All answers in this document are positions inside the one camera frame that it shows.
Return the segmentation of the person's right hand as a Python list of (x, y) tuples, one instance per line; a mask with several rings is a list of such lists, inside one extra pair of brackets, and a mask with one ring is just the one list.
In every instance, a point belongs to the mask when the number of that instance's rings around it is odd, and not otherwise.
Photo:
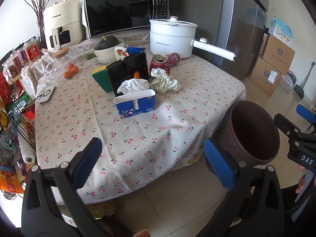
[[(300, 169), (300, 170), (306, 170), (306, 168), (304, 168), (304, 167), (301, 166), (301, 165), (299, 165), (299, 169)], [(298, 187), (297, 187), (297, 189), (296, 189), (296, 194), (299, 194), (299, 193), (302, 191), (302, 189), (304, 188), (304, 185), (305, 185), (305, 175), (303, 175), (303, 176), (300, 178), (299, 182), (298, 182)]]

